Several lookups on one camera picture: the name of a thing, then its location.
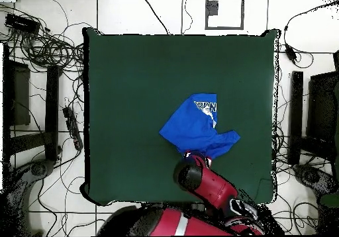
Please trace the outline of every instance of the blue t-shirt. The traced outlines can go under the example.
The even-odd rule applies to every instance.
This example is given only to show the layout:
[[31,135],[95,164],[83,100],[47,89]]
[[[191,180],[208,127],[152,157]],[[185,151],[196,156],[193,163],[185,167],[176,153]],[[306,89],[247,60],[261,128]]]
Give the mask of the blue t-shirt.
[[217,94],[193,94],[172,114],[160,130],[180,153],[198,150],[212,159],[221,156],[239,139],[235,131],[218,134]]

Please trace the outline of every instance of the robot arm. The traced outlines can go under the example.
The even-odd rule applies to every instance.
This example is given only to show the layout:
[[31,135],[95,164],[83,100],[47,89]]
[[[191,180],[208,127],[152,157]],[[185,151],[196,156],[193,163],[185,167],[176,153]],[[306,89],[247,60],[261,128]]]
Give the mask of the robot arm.
[[210,213],[169,203],[130,207],[112,215],[97,235],[284,235],[265,205],[254,206],[238,199],[235,186],[210,170],[209,165],[201,153],[188,152],[176,165],[173,178],[183,190],[204,201]]

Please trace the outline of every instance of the black cable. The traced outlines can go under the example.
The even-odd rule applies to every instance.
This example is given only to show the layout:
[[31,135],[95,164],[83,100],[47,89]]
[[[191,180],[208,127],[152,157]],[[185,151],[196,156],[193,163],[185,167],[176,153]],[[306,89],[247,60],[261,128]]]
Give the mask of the black cable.
[[34,119],[34,121],[35,121],[36,126],[37,126],[38,129],[39,129],[39,132],[40,132],[40,134],[41,134],[41,136],[42,136],[42,139],[43,139],[43,141],[44,141],[44,144],[47,145],[46,140],[45,140],[45,136],[44,136],[44,134],[42,133],[42,131],[41,131],[41,129],[40,129],[40,126],[39,126],[38,122],[36,121],[35,116],[34,116],[33,113],[30,111],[30,109],[29,109],[28,107],[26,107],[25,105],[23,105],[22,103],[18,102],[18,101],[14,101],[14,102],[15,102],[16,104],[22,106],[23,108],[25,108],[26,110],[29,111],[30,115],[32,115],[32,117],[33,117],[33,119]]
[[284,183],[287,183],[290,178],[291,178],[291,173],[289,172],[289,178],[287,179],[287,181],[284,181],[283,183],[278,183],[277,186],[283,185]]
[[44,102],[46,102],[46,100],[41,96],[41,94],[34,94],[34,95],[30,95],[29,97],[31,98],[31,97],[35,97],[35,96],[39,96]]
[[[68,162],[73,161],[73,160],[76,159],[79,155],[80,155],[80,152],[77,152],[77,154],[76,154],[72,159],[70,159],[70,160],[68,160],[68,161],[66,161],[66,162],[64,162],[64,163],[62,163],[62,164],[60,164],[60,165],[64,165],[64,164],[66,164],[66,163],[68,163]],[[69,166],[66,168],[66,170],[63,172],[62,175],[65,174],[65,172],[68,170],[68,168],[70,167],[70,165],[71,165],[71,164],[69,164]],[[59,179],[60,179],[60,178],[58,178],[51,186],[49,186],[49,188],[47,188],[47,190],[45,190],[45,191],[43,192],[43,194],[45,194],[45,193],[46,193],[53,185],[55,185],[56,182],[59,181]],[[37,200],[38,200],[38,199],[35,199],[28,207],[32,206],[32,204],[33,204],[35,201],[37,201]]]
[[89,224],[79,224],[77,226],[74,226],[70,232],[68,233],[67,237],[70,237],[70,234],[72,233],[73,229],[75,228],[81,228],[81,227],[84,227],[84,226],[89,226],[91,224],[94,224],[95,222],[98,222],[98,221],[102,221],[102,222],[105,222],[106,220],[103,220],[102,218],[98,218],[97,220],[94,220],[93,222],[90,222]]
[[40,200],[40,194],[41,194],[41,191],[42,191],[42,188],[44,187],[44,180],[42,180],[42,185],[41,185],[41,188],[40,188],[40,191],[38,192],[38,202],[40,203],[40,205],[46,209],[47,211],[51,212],[54,216],[55,216],[55,221],[53,223],[53,225],[50,227],[49,231],[47,232],[46,234],[46,237],[48,237],[49,233],[51,232],[51,230],[53,229],[53,227],[55,226],[56,224],[56,221],[58,219],[58,216],[56,215],[56,213],[54,213],[52,210],[50,210],[49,208],[47,208],[45,205],[42,204],[41,200]]
[[69,25],[69,24],[68,24],[68,18],[67,18],[67,15],[66,15],[66,12],[65,12],[64,8],[63,8],[63,7],[61,6],[61,4],[58,3],[56,0],[53,0],[53,1],[56,2],[57,4],[59,4],[59,6],[61,7],[62,11],[64,12],[65,18],[66,18],[66,21],[67,21],[67,26],[68,26],[68,25]]
[[153,7],[151,6],[151,4],[148,2],[148,0],[145,0],[145,2],[148,4],[148,6],[151,8],[153,14],[156,16],[157,20],[162,24],[162,26],[164,27],[165,31],[166,31],[166,34],[169,34],[168,33],[168,30],[167,28],[165,27],[165,25],[163,24],[163,22],[159,19],[159,17],[157,16],[156,12],[153,10]]
[[287,42],[286,42],[286,32],[287,32],[287,29],[288,29],[288,26],[289,26],[289,23],[295,18],[295,17],[298,17],[298,16],[301,16],[303,14],[307,14],[309,12],[313,12],[314,10],[317,10],[317,9],[320,9],[320,8],[324,8],[324,7],[327,7],[327,6],[331,6],[331,5],[338,5],[339,4],[339,0],[334,0],[333,2],[331,3],[326,3],[326,4],[323,4],[323,5],[319,5],[319,6],[316,6],[316,7],[313,7],[312,9],[309,9],[305,12],[302,12],[302,13],[299,13],[299,14],[296,14],[295,16],[293,16],[292,18],[289,19],[289,21],[287,22],[286,26],[285,26],[285,30],[284,30],[284,34],[283,34],[283,39],[284,39],[284,43],[288,46],[290,46],[292,49],[300,52],[300,53],[307,53],[307,54],[311,54],[309,52],[306,52],[306,51],[302,51],[302,50],[299,50],[299,49],[296,49],[295,47],[292,47],[291,45],[289,45]]
[[[75,177],[74,179],[72,179],[72,181],[70,182],[70,184],[68,185],[68,187],[66,188],[67,189],[67,191],[66,191],[66,194],[65,194],[65,211],[64,211],[64,216],[66,216],[66,200],[67,200],[67,194],[68,194],[68,191],[69,192],[71,192],[71,193],[73,193],[73,191],[70,191],[70,186],[71,186],[71,184],[76,180],[76,179],[79,179],[79,178],[84,178],[85,179],[85,177],[82,177],[82,176],[79,176],[79,177]],[[66,226],[66,223],[67,223],[67,219],[65,220],[65,229],[62,229],[63,231],[64,231],[64,234],[65,234],[65,237],[67,236],[67,226]]]
[[186,32],[187,30],[189,30],[189,29],[191,28],[192,24],[193,24],[193,18],[192,18],[192,16],[187,12],[187,10],[186,10],[186,4],[187,4],[187,0],[185,0],[185,6],[184,6],[184,9],[185,9],[185,12],[187,13],[187,15],[189,15],[189,17],[191,18],[191,24],[189,25],[189,28],[187,28],[187,29],[185,29],[185,30],[183,31],[182,34],[185,34],[185,32]]
[[41,152],[37,153],[35,156],[33,156],[33,158],[31,159],[31,162],[35,159],[35,157],[37,157],[39,154],[43,153],[45,150],[42,150]]
[[32,82],[30,82],[30,80],[28,81],[31,85],[33,85],[35,88],[37,88],[37,89],[39,89],[39,90],[43,90],[43,91],[47,91],[46,89],[43,89],[43,88],[39,88],[39,87],[37,87],[37,86],[35,86]]
[[[82,67],[83,45],[80,44],[78,46],[74,46],[74,42],[66,36],[63,37],[71,41],[72,44],[67,43],[65,40],[58,39],[58,36],[61,36],[61,34],[50,35],[45,29],[46,26],[41,24],[41,19],[35,18],[26,13],[21,16],[26,16],[29,19],[38,21],[38,23],[40,23],[40,31],[42,32],[42,34],[39,33],[37,36],[33,36],[31,34],[19,32],[12,29],[11,39],[15,41],[13,49],[16,47],[16,43],[19,41],[19,36],[22,37],[20,41],[20,48],[25,58],[19,59],[27,60],[32,64],[32,66],[33,64],[35,64],[42,68],[47,68],[47,66],[52,65],[59,65],[63,69],[72,68],[75,67],[75,65],[70,64],[72,61],[79,62],[79,66]],[[67,30],[67,28],[73,25],[68,24],[62,34]]]
[[[316,7],[313,7],[312,9],[309,9],[308,11],[305,11],[305,12],[302,12],[302,13],[299,13],[299,14],[296,14],[295,16],[291,17],[289,19],[289,21],[287,22],[285,28],[284,28],[284,33],[283,33],[283,39],[284,39],[284,45],[285,45],[285,53],[287,54],[287,57],[294,63],[295,66],[297,66],[298,68],[301,68],[301,69],[306,69],[306,68],[309,68],[313,62],[314,62],[314,56],[311,52],[306,52],[306,51],[302,51],[302,50],[298,50],[296,49],[295,47],[292,47],[291,45],[289,45],[287,42],[286,42],[286,32],[287,32],[287,29],[288,29],[288,26],[289,26],[289,23],[295,18],[295,17],[298,17],[298,16],[301,16],[301,15],[304,15],[304,14],[307,14],[309,12],[312,12],[312,11],[315,11],[317,9],[320,9],[320,8],[324,8],[324,7],[327,7],[327,6],[331,6],[331,5],[338,5],[339,4],[339,0],[334,0],[333,2],[331,3],[326,3],[326,4],[323,4],[323,5],[319,5],[319,6],[316,6]],[[297,57],[296,57],[296,53],[300,55],[300,60],[297,61]],[[311,63],[308,65],[308,66],[305,66],[305,67],[302,67],[302,66],[299,66],[297,63],[299,63],[301,61],[301,53],[302,54],[308,54],[311,56],[312,60],[311,60]]]
[[[67,140],[71,140],[71,139],[72,139],[72,138],[68,138],[68,139],[64,140],[64,143],[62,144],[61,149],[64,149],[64,144],[65,144],[65,142],[66,142]],[[59,165],[59,167],[60,167],[60,179],[61,179],[61,182],[62,182],[62,184],[64,185],[65,189],[66,189],[67,191],[70,191],[70,190],[66,187],[66,185],[65,185],[65,183],[64,183],[64,180],[62,179],[62,174],[61,174],[62,154],[63,154],[63,152],[61,153],[60,165]]]
[[287,206],[289,207],[289,213],[290,213],[289,216],[290,216],[290,219],[291,219],[291,228],[289,230],[286,230],[285,232],[290,232],[292,230],[292,228],[293,228],[291,205],[279,193],[277,194],[277,196],[279,196],[281,199],[283,199],[285,201],[285,203],[287,204]]
[[298,232],[300,235],[302,235],[302,234],[301,234],[301,232],[300,232],[300,230],[299,230],[299,227],[303,228],[304,226],[299,226],[299,225],[297,224],[297,219],[295,218],[295,209],[297,209],[297,207],[299,207],[300,205],[304,205],[304,204],[309,205],[309,206],[312,206],[313,208],[315,208],[315,209],[318,211],[318,207],[314,206],[312,203],[309,203],[309,202],[300,202],[300,203],[298,203],[297,205],[294,206],[293,212],[292,212],[292,215],[293,215],[293,221],[294,221],[294,224],[295,224],[295,228],[297,229],[297,232]]
[[67,219],[68,219],[68,216],[65,214],[64,216],[62,216],[62,219],[61,219],[61,227],[59,228],[59,230],[56,232],[56,233],[54,233],[51,237],[55,237],[55,235],[57,235],[60,231],[61,231],[61,229],[64,229],[64,226],[65,226],[65,223],[62,223],[62,221],[63,221],[63,219],[65,218],[65,222],[67,221]]

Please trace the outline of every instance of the white floor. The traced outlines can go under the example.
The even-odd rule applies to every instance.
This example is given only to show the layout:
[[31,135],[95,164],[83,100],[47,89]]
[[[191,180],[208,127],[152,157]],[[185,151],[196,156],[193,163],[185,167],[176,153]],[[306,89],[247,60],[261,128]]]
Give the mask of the white floor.
[[[6,3],[7,6],[15,7],[20,11],[43,19],[52,34],[61,33],[67,24],[87,23],[94,28],[98,28],[105,34],[124,34],[124,33],[142,33],[142,34],[165,34],[163,26],[159,23],[153,12],[144,0],[18,0],[15,5]],[[171,34],[181,33],[181,0],[148,0],[153,6],[159,18],[165,24],[166,28]],[[183,31],[185,34],[261,34],[268,29],[279,29],[282,31],[280,43],[284,44],[283,33],[284,28],[289,19],[298,13],[307,11],[322,5],[331,0],[245,0],[245,14],[244,14],[244,30],[205,30],[205,0],[183,0]],[[1,11],[13,12],[9,8],[0,8]],[[5,12],[0,12],[0,32],[7,32],[3,25],[5,23]],[[66,36],[73,40],[75,45],[83,42],[81,30],[86,24],[77,24],[69,27],[66,31]],[[300,15],[289,23],[289,28],[286,34],[286,41],[293,47],[314,52],[314,63],[307,69],[299,69],[294,66],[286,57],[284,53],[279,54],[279,64],[282,72],[280,88],[279,88],[279,102],[278,106],[285,103],[282,97],[281,90],[285,99],[289,100],[289,76],[294,70],[301,70],[304,72],[304,94],[307,93],[308,80],[310,76],[319,73],[334,71],[334,62],[331,54],[317,52],[335,52],[339,50],[339,36],[337,34],[339,29],[339,14],[335,7],[328,7],[319,9],[314,12]],[[20,49],[16,49],[16,57],[20,57]],[[307,66],[311,62],[309,54],[301,54],[300,66]],[[77,77],[77,72],[68,73],[72,79]],[[31,73],[31,87],[30,94],[41,94],[43,98],[46,97],[46,92],[39,89],[46,87],[45,73]],[[68,99],[73,99],[74,92],[72,90],[72,82],[64,75],[60,78],[60,105],[65,106]],[[305,108],[307,104],[307,96],[305,97]],[[83,121],[83,112],[81,105],[75,105],[75,111],[78,114],[77,120]],[[41,129],[44,130],[44,115],[45,102],[39,97],[34,96],[30,98],[30,109],[35,115]],[[283,118],[283,110],[285,106],[279,109],[278,121]],[[306,127],[307,115],[304,115],[303,132]],[[281,123],[284,134],[287,134],[288,112],[286,112],[283,122]],[[32,120],[29,126],[17,126],[16,136],[28,134],[36,130],[36,125]],[[79,125],[79,129],[83,130],[83,125]],[[63,142],[69,137],[64,116],[60,111],[59,120],[59,142]],[[11,163],[14,166],[19,166],[31,160],[34,155],[43,151],[43,148],[37,148],[31,151],[22,152],[11,158]],[[63,161],[66,161],[76,154],[73,142],[66,141],[63,151]],[[301,162],[306,162],[309,158],[302,157]],[[94,204],[86,201],[79,193],[79,186],[83,183],[84,176],[84,155],[80,155],[74,160],[69,168],[66,164],[52,173],[45,179],[44,188],[42,190],[41,201],[52,211],[56,212],[58,217],[56,225],[53,227],[50,236],[65,236],[61,229],[62,224],[65,223],[65,212],[67,214],[66,232],[70,236],[94,236],[96,231],[102,225],[112,212],[117,209],[127,206],[130,203],[113,203],[107,207],[96,207]],[[277,166],[282,169],[287,168],[287,165],[282,163]],[[60,180],[60,173],[63,173],[62,179],[65,185],[69,187],[66,199],[66,188]],[[330,173],[327,165],[323,168]],[[277,182],[281,184],[278,186],[277,200],[270,203],[268,207],[272,213],[277,213],[275,217],[281,223],[284,230],[288,230],[286,235],[298,234],[294,223],[292,224],[289,213],[289,205],[293,208],[297,203],[307,201],[315,204],[315,196],[313,192],[303,187],[298,183],[289,171],[277,174]],[[33,188],[30,195],[30,221],[32,227],[35,229],[43,229],[45,235],[53,225],[55,217],[43,209],[36,200],[38,191],[41,188],[41,181],[39,181]],[[317,218],[317,211],[308,205],[301,205],[295,211],[301,218],[311,216]],[[90,224],[83,227],[71,229],[74,226]],[[315,230],[304,225],[299,228],[302,234],[314,234]]]

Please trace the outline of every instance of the electrical outlet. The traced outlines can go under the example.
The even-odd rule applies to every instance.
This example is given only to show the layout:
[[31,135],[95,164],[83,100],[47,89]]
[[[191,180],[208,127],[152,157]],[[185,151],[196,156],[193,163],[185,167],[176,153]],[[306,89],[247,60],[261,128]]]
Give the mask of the electrical outlet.
[[206,0],[206,30],[243,30],[244,0]]

